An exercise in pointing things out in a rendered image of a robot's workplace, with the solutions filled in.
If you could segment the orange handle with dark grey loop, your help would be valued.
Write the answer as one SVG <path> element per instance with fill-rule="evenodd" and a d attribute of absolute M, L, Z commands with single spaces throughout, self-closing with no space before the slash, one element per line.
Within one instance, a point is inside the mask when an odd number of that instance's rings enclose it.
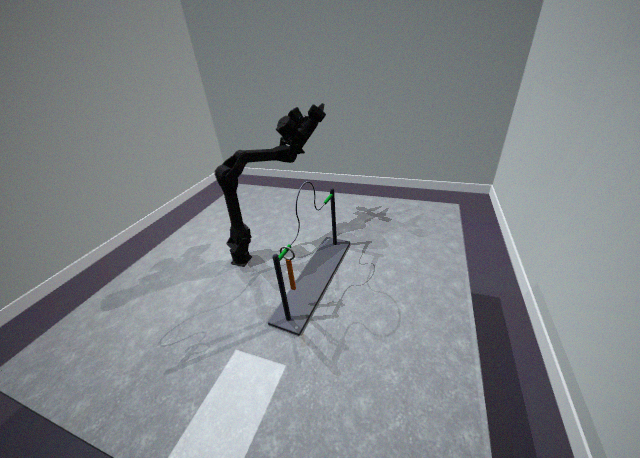
<path fill-rule="evenodd" d="M 290 281 L 290 287 L 291 287 L 291 289 L 292 289 L 292 290 L 295 290 L 295 289 L 296 289 L 296 285 L 295 285 L 294 274 L 293 274 L 293 268 L 292 268 L 292 262 L 291 262 L 291 260 L 293 260 L 293 259 L 295 258 L 295 253 L 294 253 L 294 251 L 293 251 L 291 248 L 289 248 L 289 247 L 287 247 L 287 246 L 282 246 L 282 247 L 280 248 L 280 250 L 279 250 L 279 251 L 280 251 L 280 254 L 281 254 L 281 252 L 282 252 L 282 249 L 283 249 L 283 248 L 286 248 L 286 249 L 290 250 L 290 251 L 292 252 L 292 254 L 293 254 L 293 257 L 292 257 L 292 258 L 287 258 L 287 257 L 285 257 L 285 256 L 284 256 L 283 258 L 285 258 L 285 259 L 286 259 L 286 265 L 287 265 L 287 270 L 288 270 L 288 276 L 289 276 L 289 281 Z"/>

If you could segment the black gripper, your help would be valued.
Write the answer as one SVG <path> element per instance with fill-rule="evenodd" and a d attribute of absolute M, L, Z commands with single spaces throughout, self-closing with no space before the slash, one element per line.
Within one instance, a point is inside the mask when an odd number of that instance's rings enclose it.
<path fill-rule="evenodd" d="M 326 113 L 324 112 L 324 104 L 321 103 L 318 107 L 315 104 L 312 104 L 308 111 L 307 119 L 299 125 L 298 130 L 304 132 L 308 139 L 314 132 L 315 128 L 318 126 L 318 122 L 321 122 Z"/>

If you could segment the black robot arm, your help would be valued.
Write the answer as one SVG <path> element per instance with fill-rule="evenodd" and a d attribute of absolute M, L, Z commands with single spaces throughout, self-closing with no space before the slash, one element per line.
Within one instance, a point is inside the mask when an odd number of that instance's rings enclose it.
<path fill-rule="evenodd" d="M 252 236 L 250 228 L 243 223 L 237 197 L 238 177 L 248 162 L 276 160 L 292 163 L 297 154 L 305 153 L 302 148 L 308 137 L 298 127 L 306 119 L 299 108 L 295 107 L 277 123 L 276 130 L 282 136 L 279 146 L 272 149 L 237 150 L 215 169 L 214 174 L 223 190 L 231 222 L 230 237 L 226 244 L 230 248 L 232 265 L 244 267 L 252 258 L 248 251 Z"/>

